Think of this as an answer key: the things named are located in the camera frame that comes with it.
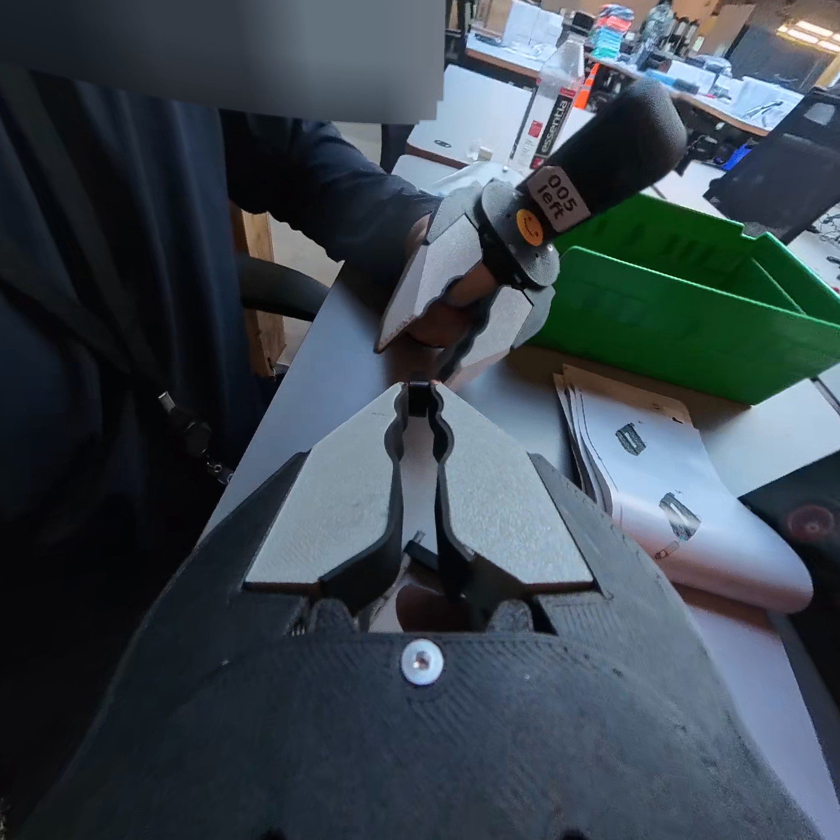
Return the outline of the person's left forearm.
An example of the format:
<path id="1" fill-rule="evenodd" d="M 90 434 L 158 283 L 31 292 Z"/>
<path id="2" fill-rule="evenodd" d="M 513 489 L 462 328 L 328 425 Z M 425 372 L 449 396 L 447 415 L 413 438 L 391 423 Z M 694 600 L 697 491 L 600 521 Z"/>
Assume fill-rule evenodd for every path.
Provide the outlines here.
<path id="1" fill-rule="evenodd" d="M 440 200 L 388 174 L 331 122 L 221 109 L 229 198 L 269 214 L 335 261 L 374 277 L 398 277 L 410 234 Z"/>

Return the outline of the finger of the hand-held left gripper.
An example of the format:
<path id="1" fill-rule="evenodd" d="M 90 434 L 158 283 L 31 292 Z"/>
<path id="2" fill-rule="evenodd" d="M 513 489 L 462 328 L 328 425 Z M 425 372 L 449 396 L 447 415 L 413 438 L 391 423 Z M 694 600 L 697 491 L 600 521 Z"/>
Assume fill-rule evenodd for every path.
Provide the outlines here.
<path id="1" fill-rule="evenodd" d="M 509 286 L 479 304 L 465 335 L 439 357 L 438 381 L 449 389 L 459 389 L 508 355 L 532 311 L 527 296 Z"/>
<path id="2" fill-rule="evenodd" d="M 482 260 L 475 214 L 481 188 L 471 185 L 443 198 L 426 234 L 397 282 L 381 320 L 375 351 L 382 353 L 457 279 Z"/>

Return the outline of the black office chair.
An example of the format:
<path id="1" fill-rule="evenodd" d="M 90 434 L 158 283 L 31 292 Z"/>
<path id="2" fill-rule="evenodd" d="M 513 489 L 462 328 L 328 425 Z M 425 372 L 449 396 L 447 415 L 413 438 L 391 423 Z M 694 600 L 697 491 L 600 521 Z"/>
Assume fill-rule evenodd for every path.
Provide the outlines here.
<path id="1" fill-rule="evenodd" d="M 748 236 L 788 245 L 839 202 L 838 85 L 814 87 L 703 195 Z"/>

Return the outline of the wooden post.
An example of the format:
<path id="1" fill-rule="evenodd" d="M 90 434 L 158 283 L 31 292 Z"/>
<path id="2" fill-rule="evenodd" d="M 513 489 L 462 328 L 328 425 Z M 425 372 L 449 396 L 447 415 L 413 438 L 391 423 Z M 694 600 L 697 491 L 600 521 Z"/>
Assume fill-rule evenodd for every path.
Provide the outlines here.
<path id="1" fill-rule="evenodd" d="M 233 202 L 229 203 L 229 212 L 250 362 L 259 377 L 273 378 L 287 340 L 284 318 L 274 306 L 270 285 L 276 267 L 270 223 L 267 214 L 247 213 Z"/>

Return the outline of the clear water bottle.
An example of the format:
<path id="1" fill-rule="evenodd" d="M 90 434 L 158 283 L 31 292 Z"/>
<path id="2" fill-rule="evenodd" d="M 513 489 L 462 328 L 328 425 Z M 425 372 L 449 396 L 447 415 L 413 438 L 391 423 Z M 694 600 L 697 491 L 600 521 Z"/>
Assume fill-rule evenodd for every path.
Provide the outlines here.
<path id="1" fill-rule="evenodd" d="M 585 36 L 572 32 L 542 64 L 507 165 L 528 174 L 550 156 L 585 80 Z"/>

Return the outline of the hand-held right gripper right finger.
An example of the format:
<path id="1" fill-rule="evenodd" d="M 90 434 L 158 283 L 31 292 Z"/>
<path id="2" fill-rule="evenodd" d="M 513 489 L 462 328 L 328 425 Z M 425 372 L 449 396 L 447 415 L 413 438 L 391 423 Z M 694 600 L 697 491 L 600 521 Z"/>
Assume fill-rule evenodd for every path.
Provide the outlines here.
<path id="1" fill-rule="evenodd" d="M 445 385 L 429 387 L 438 572 L 468 604 L 595 585 L 530 454 Z"/>

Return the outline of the white instruction booklet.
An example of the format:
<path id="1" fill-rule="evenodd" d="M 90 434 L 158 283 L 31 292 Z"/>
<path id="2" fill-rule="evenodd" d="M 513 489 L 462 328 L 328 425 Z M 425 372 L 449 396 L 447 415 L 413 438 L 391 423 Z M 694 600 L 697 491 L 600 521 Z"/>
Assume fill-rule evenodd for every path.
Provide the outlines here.
<path id="1" fill-rule="evenodd" d="M 673 583 L 777 613 L 810 605 L 805 563 L 726 488 L 682 402 L 569 364 L 553 381 L 584 491 Z"/>

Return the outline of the stack of colourful folded cloths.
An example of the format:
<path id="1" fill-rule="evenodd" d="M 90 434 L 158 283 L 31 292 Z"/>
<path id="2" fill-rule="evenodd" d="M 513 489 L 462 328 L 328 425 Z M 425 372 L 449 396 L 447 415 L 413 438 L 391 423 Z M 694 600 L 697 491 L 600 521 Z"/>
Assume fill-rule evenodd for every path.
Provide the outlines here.
<path id="1" fill-rule="evenodd" d="M 594 61 L 617 60 L 625 36 L 634 22 L 632 8 L 618 3 L 608 3 L 595 18 L 587 37 Z"/>

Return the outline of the black lego box red truck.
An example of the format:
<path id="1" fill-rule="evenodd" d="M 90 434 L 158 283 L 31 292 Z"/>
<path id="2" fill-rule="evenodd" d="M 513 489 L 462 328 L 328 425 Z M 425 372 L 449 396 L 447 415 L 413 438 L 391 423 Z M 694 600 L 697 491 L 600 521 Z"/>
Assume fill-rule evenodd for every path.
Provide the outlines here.
<path id="1" fill-rule="evenodd" d="M 792 546 L 814 581 L 815 595 L 839 606 L 839 454 L 827 455 L 740 496 L 747 508 Z"/>

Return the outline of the person's left hand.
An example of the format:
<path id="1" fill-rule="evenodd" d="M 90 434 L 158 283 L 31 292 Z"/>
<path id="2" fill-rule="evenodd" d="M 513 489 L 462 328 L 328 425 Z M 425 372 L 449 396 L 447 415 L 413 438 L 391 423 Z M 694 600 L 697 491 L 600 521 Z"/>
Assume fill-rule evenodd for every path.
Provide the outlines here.
<path id="1" fill-rule="evenodd" d="M 479 263 L 409 324 L 406 333 L 427 347 L 445 349 L 467 334 L 478 318 L 481 302 L 496 290 L 494 276 Z"/>

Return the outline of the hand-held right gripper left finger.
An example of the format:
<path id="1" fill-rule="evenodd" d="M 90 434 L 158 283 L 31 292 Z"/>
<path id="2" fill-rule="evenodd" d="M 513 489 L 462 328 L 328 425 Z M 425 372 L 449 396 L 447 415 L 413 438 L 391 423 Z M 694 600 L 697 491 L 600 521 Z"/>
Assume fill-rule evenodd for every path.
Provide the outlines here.
<path id="1" fill-rule="evenodd" d="M 361 613 L 402 562 L 404 384 L 305 455 L 245 576 L 251 590 L 340 601 Z"/>

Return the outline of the green plastic bin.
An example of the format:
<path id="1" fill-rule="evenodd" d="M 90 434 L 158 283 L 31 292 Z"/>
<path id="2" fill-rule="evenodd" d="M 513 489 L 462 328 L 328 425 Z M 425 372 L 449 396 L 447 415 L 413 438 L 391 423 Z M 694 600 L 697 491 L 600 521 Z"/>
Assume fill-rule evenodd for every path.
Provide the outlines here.
<path id="1" fill-rule="evenodd" d="M 838 295 L 771 234 L 638 194 L 553 245 L 536 346 L 749 405 L 838 363 Z"/>

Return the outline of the person's torso in dark clothing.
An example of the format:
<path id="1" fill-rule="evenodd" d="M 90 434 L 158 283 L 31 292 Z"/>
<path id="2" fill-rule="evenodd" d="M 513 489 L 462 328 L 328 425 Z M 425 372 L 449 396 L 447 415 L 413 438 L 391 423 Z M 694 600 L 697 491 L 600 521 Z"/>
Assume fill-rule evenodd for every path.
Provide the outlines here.
<path id="1" fill-rule="evenodd" d="M 2 831 L 60 776 L 261 417 L 216 108 L 2 66 Z"/>

